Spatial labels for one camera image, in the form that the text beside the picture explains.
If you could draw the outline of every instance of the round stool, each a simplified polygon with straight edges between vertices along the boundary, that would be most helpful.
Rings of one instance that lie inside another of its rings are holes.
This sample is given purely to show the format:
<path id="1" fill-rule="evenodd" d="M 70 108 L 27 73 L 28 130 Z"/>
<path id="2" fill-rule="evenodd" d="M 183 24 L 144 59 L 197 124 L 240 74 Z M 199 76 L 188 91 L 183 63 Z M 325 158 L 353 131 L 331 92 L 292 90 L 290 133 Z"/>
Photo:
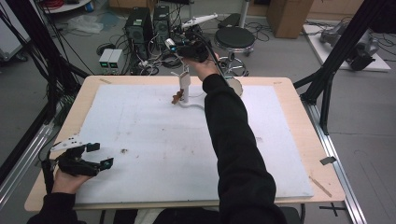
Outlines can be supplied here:
<path id="1" fill-rule="evenodd" d="M 253 50 L 254 41 L 254 35 L 240 27 L 224 27 L 216 32 L 215 44 L 228 51 L 228 57 L 220 58 L 220 65 L 226 76 L 248 76 L 245 64 L 235 58 L 235 53 L 245 52 L 248 56 Z"/>

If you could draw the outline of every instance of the human hand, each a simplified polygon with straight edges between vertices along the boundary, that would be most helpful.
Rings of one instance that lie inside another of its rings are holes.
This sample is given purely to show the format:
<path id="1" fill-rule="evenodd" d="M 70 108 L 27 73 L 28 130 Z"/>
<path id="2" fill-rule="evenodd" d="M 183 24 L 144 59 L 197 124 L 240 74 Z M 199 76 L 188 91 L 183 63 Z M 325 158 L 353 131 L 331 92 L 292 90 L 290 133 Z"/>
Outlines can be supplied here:
<path id="1" fill-rule="evenodd" d="M 87 175 L 69 175 L 58 169 L 55 175 L 52 193 L 75 194 L 81 185 L 91 178 L 92 176 Z"/>
<path id="2" fill-rule="evenodd" d="M 201 81 L 204 81 L 204 79 L 212 74 L 218 74 L 219 70 L 215 65 L 215 62 L 213 62 L 210 59 L 206 59 L 206 61 L 202 63 L 198 63 L 196 61 L 193 61 L 188 58 L 183 58 L 182 59 L 183 63 L 188 64 L 189 66 L 195 68 L 195 70 L 198 73 L 198 78 Z"/>

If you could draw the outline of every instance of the black sleeve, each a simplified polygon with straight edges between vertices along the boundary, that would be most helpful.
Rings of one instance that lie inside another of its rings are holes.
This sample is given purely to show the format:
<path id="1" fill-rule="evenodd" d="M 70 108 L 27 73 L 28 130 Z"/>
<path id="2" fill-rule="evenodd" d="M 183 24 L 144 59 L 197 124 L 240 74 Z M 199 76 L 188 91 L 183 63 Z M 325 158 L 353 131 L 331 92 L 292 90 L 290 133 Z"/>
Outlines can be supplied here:
<path id="1" fill-rule="evenodd" d="M 276 184 L 266 171 L 245 105 L 222 77 L 204 80 L 205 115 L 218 156 L 221 223 L 286 223 L 274 205 Z"/>
<path id="2" fill-rule="evenodd" d="M 51 193 L 44 197 L 41 211 L 31 217 L 28 224 L 77 224 L 77 214 L 73 210 L 76 194 Z"/>

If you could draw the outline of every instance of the person's arm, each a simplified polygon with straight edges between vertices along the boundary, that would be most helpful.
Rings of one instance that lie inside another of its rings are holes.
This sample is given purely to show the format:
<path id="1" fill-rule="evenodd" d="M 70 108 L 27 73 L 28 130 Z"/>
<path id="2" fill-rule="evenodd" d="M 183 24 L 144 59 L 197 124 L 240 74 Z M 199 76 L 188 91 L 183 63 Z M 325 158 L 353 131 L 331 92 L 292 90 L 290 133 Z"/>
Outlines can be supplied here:
<path id="1" fill-rule="evenodd" d="M 213 62 L 183 61 L 196 69 L 207 93 L 205 115 L 218 157 L 221 223 L 286 223 L 274 205 L 275 180 L 257 149 L 244 103 L 216 74 Z"/>
<path id="2" fill-rule="evenodd" d="M 91 176 L 68 175 L 58 170 L 52 193 L 44 197 L 40 212 L 28 220 L 28 224 L 77 224 L 78 217 L 73 206 L 76 192 Z"/>

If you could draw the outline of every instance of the gray floor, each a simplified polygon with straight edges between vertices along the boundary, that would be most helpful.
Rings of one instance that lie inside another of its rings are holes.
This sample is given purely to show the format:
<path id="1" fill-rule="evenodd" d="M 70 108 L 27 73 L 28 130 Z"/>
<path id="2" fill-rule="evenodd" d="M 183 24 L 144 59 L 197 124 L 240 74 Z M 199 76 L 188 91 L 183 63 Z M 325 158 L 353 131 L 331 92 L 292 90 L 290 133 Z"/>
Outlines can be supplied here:
<path id="1" fill-rule="evenodd" d="M 103 10 L 91 15 L 102 17 Z M 83 10 L 57 15 L 59 23 L 67 21 Z M 265 24 L 263 18 L 249 18 Z M 107 27 L 99 35 L 75 33 L 65 35 L 84 62 L 95 74 L 100 74 L 99 56 L 96 48 L 108 42 L 113 35 L 121 35 L 125 20 L 120 17 L 117 25 Z M 206 33 L 213 33 L 215 22 L 204 25 Z M 255 51 L 249 56 L 238 55 L 247 64 L 253 77 L 289 77 L 292 81 L 306 77 L 320 67 L 318 58 L 305 36 L 297 39 L 277 39 L 270 32 L 268 42 L 257 41 Z M 216 49 L 221 55 L 225 52 Z M 75 54 L 67 48 L 70 61 L 83 70 L 88 70 Z M 378 54 L 383 59 L 396 57 L 384 50 Z M 352 72 L 340 70 L 333 81 L 332 101 L 329 115 L 329 132 L 340 156 L 347 177 L 355 191 L 367 223 L 395 223 L 396 220 L 396 63 L 389 62 L 392 68 L 387 73 Z M 160 70 L 161 75 L 169 75 L 169 70 Z M 33 62 L 12 62 L 0 67 L 1 126 L 0 162 L 15 147 L 24 132 L 46 103 L 46 82 Z M 302 93 L 306 87 L 297 92 Z M 33 215 L 24 211 L 23 205 L 39 169 L 32 166 L 15 192 L 0 211 L 0 223 L 24 223 Z M 351 223 L 347 212 L 320 209 L 331 206 L 329 203 L 307 205 L 305 223 Z M 114 211 L 109 211 L 106 223 L 111 223 Z M 99 222 L 99 211 L 78 212 L 80 219 L 88 223 Z"/>

